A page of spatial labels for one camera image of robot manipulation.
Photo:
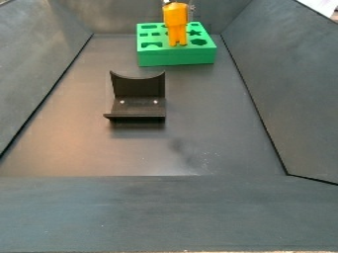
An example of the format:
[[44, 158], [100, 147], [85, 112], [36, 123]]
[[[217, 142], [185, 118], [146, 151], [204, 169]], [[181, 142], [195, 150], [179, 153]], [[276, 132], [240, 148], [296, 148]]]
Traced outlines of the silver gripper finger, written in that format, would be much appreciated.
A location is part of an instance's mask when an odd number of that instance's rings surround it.
[[195, 10], [193, 0], [188, 0], [188, 12], [193, 13], [193, 10]]

